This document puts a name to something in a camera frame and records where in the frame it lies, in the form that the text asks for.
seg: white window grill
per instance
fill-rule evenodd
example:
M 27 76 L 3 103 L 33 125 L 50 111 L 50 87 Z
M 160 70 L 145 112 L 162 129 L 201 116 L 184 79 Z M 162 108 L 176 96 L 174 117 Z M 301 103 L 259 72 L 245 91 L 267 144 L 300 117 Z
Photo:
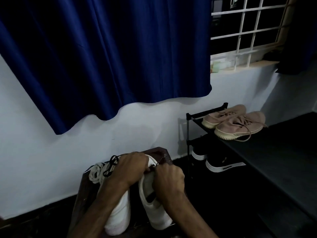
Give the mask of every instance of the white window grill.
M 263 1 L 264 0 L 260 0 L 259 7 L 247 8 L 248 0 L 244 0 L 243 9 L 231 10 L 231 11 L 222 11 L 222 12 L 212 12 L 211 13 L 212 16 L 225 15 L 225 14 L 231 14 L 231 13 L 242 13 L 241 21 L 240 21 L 240 29 L 239 29 L 238 33 L 222 35 L 222 36 L 215 36 L 215 37 L 210 38 L 210 40 L 215 40 L 215 39 L 220 39 L 220 38 L 238 36 L 236 50 L 211 55 L 211 58 L 210 58 L 211 64 L 213 63 L 214 60 L 220 60 L 220 61 L 223 61 L 224 63 L 227 63 L 227 65 L 221 66 L 222 68 L 233 66 L 234 70 L 236 70 L 237 64 L 246 64 L 246 67 L 249 67 L 252 54 L 255 55 L 253 61 L 256 61 L 257 59 L 262 59 L 263 55 L 266 52 L 268 52 L 268 51 L 270 51 L 278 46 L 281 46 L 285 43 L 286 36 L 288 33 L 288 28 L 289 28 L 289 25 L 291 23 L 291 18 L 292 18 L 293 12 L 294 12 L 294 5 L 295 5 L 296 0 L 286 0 L 285 4 L 275 5 L 275 6 L 263 6 Z M 231 0 L 230 6 L 235 5 L 236 2 L 237 2 L 237 0 L 233 0 L 233 1 Z M 283 15 L 282 15 L 282 18 L 280 21 L 280 25 L 277 27 L 258 29 L 261 11 L 266 10 L 266 9 L 275 9 L 275 8 L 284 8 Z M 245 13 L 250 12 L 250 11 L 257 11 L 255 26 L 254 26 L 254 29 L 252 31 L 243 32 Z M 254 42 L 255 42 L 255 38 L 256 38 L 257 33 L 269 31 L 269 30 L 274 30 L 274 29 L 278 30 L 275 42 L 261 45 L 261 46 L 254 46 Z M 251 40 L 251 45 L 249 48 L 240 49 L 241 36 L 245 35 L 245 34 L 253 34 L 252 40 Z

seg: window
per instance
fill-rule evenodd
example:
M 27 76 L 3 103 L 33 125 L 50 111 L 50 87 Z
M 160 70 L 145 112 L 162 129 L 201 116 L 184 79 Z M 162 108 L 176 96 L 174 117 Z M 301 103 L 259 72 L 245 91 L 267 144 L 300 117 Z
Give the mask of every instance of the window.
M 234 67 L 261 60 L 285 43 L 296 0 L 211 0 L 211 64 Z

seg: shoelace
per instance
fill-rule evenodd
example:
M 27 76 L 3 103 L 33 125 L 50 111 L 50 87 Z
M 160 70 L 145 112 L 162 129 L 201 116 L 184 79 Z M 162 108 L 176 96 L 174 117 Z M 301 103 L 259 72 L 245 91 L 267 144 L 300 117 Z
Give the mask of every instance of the shoelace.
M 93 167 L 90 168 L 90 173 L 89 173 L 89 180 L 92 181 L 94 184 L 102 183 L 104 182 L 105 178 L 108 178 L 115 166 L 117 165 L 119 161 L 119 156 L 113 155 L 109 162 L 103 164 L 103 163 L 97 163 Z
M 233 111 L 229 111 L 229 112 L 219 112 L 219 114 L 220 114 L 220 117 L 222 117 L 222 116 L 234 115 L 234 114 L 236 114 L 236 112 L 233 112 Z
M 251 138 L 252 133 L 251 133 L 250 129 L 248 128 L 248 125 L 250 125 L 252 123 L 259 123 L 259 124 L 262 124 L 263 127 L 267 128 L 266 124 L 264 124 L 262 122 L 254 121 L 252 119 L 247 118 L 246 116 L 237 116 L 236 118 L 239 119 L 240 122 L 234 122 L 234 124 L 238 124 L 238 125 L 241 125 L 243 127 L 246 127 L 248 132 L 249 132 L 249 137 L 246 140 L 235 139 L 235 141 L 245 142 L 245 141 L 248 141 Z

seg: person's left hand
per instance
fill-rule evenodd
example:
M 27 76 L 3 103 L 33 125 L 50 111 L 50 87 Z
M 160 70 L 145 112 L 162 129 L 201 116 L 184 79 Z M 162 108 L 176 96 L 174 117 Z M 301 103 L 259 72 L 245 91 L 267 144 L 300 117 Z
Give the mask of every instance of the person's left hand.
M 121 185 L 129 188 L 142 178 L 143 173 L 148 170 L 148 163 L 149 157 L 141 152 L 122 155 L 109 179 L 121 182 Z

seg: beige sneaker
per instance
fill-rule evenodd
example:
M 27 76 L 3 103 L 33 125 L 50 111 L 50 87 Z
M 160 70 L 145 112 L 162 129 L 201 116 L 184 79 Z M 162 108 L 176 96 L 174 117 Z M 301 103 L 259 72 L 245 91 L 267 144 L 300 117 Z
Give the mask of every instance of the beige sneaker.
M 215 135 L 224 140 L 234 140 L 238 137 L 249 135 L 246 140 L 237 141 L 247 141 L 252 134 L 255 134 L 263 127 L 266 127 L 265 115 L 260 111 L 250 112 L 243 116 L 237 116 L 230 118 L 221 124 L 219 124 L 215 129 Z
M 215 128 L 218 124 L 225 120 L 228 120 L 239 115 L 244 115 L 246 111 L 247 109 L 243 104 L 238 104 L 231 108 L 227 108 L 223 111 L 210 113 L 206 115 L 202 121 L 202 124 L 206 128 Z

